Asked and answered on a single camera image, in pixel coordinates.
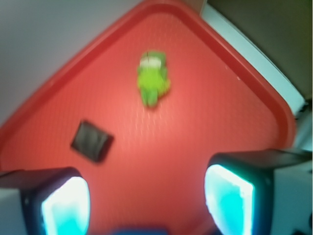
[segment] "blurry object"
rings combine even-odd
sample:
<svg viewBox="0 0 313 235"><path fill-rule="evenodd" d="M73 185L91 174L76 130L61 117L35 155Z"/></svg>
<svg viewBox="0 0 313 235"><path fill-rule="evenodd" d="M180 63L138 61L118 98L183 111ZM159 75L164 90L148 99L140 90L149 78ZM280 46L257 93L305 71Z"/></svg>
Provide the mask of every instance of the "blurry object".
<svg viewBox="0 0 313 235"><path fill-rule="evenodd" d="M84 235L87 182L71 167L0 172L0 235Z"/></svg>
<svg viewBox="0 0 313 235"><path fill-rule="evenodd" d="M216 154L204 190L223 234L312 234L312 152Z"/></svg>
<svg viewBox="0 0 313 235"><path fill-rule="evenodd" d="M112 141L113 136L87 121L82 121L71 147L88 159L99 162L108 152Z"/></svg>

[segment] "green plush toy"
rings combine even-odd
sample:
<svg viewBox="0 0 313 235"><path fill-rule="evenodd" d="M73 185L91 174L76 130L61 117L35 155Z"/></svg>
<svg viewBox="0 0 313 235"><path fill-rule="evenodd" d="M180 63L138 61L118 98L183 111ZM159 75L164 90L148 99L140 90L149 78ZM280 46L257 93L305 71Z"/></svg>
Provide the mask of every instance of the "green plush toy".
<svg viewBox="0 0 313 235"><path fill-rule="evenodd" d="M170 89L165 60L165 53L158 51L148 51L140 59L137 85L145 106L156 106L158 98Z"/></svg>

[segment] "black object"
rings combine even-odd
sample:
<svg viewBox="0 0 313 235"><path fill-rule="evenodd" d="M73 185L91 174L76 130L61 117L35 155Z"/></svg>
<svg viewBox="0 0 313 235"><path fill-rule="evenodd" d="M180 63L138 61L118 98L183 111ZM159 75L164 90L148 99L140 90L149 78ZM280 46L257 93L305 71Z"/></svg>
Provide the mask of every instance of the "black object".
<svg viewBox="0 0 313 235"><path fill-rule="evenodd" d="M274 170L312 160L312 152L297 149L255 152L217 153L209 166L219 164L251 182L255 187L252 234L270 234L273 201Z"/></svg>
<svg viewBox="0 0 313 235"><path fill-rule="evenodd" d="M82 121L71 147L90 160L99 162L108 152L112 141L113 136L87 121Z"/></svg>
<svg viewBox="0 0 313 235"><path fill-rule="evenodd" d="M41 212L42 202L71 177L81 177L72 167L16 170L1 174L0 188L16 188L20 191L21 206L27 233L46 235Z"/></svg>

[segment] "white wall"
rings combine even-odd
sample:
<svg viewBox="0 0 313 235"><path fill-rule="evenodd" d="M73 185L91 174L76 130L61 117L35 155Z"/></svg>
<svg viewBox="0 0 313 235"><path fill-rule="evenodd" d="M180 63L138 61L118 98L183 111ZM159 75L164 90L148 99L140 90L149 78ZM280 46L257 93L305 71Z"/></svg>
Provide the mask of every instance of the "white wall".
<svg viewBox="0 0 313 235"><path fill-rule="evenodd" d="M0 126L41 84L142 0L0 0Z"/></svg>

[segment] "toy frog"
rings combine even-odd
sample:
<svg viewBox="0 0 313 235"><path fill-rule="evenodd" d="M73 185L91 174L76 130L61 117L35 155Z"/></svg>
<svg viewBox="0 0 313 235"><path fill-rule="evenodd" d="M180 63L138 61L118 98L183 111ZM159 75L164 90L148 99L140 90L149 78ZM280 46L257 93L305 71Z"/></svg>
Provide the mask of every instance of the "toy frog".
<svg viewBox="0 0 313 235"><path fill-rule="evenodd" d="M170 89L165 60L165 53L158 51L148 51L141 56L137 86L144 106L156 106L158 98Z"/></svg>

